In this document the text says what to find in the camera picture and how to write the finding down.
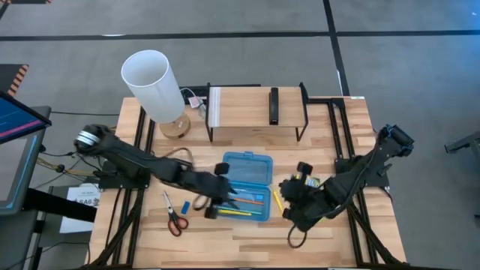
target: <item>black floor line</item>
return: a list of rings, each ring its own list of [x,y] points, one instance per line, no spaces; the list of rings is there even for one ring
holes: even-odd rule
[[[3,14],[5,14],[5,11],[7,10],[9,5],[10,4],[3,3],[3,5],[0,7],[0,20],[2,19]]]
[[[262,31],[231,33],[190,34],[108,34],[108,35],[59,35],[59,36],[4,36],[0,41],[126,41],[193,38],[314,38],[328,37],[326,31]]]
[[[338,43],[337,31],[335,30],[335,22],[333,20],[330,1],[323,0],[323,6],[325,7],[328,33],[330,35],[331,48],[333,49],[335,66],[337,67],[338,79],[340,80],[340,91],[343,96],[350,96],[350,89],[348,88],[347,75],[345,74],[344,61],[342,60],[342,54],[340,52],[340,44]]]
[[[430,30],[430,31],[339,31],[338,37],[430,37],[480,35],[480,30]]]

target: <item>white paper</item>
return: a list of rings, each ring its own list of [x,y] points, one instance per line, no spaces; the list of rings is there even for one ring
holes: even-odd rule
[[[81,184],[79,187],[69,187],[67,200],[77,201],[87,206],[98,207],[100,202],[100,191],[93,184]],[[76,220],[69,217],[61,219],[60,233],[90,232],[93,230],[93,223],[83,220]]]

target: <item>blue pencil case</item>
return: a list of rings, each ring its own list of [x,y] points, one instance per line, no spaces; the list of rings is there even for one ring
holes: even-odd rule
[[[270,218],[273,160],[267,155],[254,154],[253,152],[227,152],[223,155],[223,162],[227,162],[228,174],[232,188],[238,193],[230,193],[230,198],[238,199],[233,203],[238,209],[223,203],[219,209],[234,210],[250,213],[251,215],[221,214],[219,216],[237,218],[249,221],[267,221]]]

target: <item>blue eraser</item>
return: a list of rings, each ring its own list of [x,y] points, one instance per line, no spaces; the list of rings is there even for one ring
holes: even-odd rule
[[[181,213],[183,215],[186,215],[187,212],[188,212],[188,207],[190,207],[190,202],[188,201],[185,201],[185,203],[183,204],[183,207],[181,208]]]

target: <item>wooden lamp base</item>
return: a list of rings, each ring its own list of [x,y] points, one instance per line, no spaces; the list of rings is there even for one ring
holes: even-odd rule
[[[169,139],[180,139],[190,130],[190,119],[183,113],[175,121],[167,124],[158,124],[160,131]]]

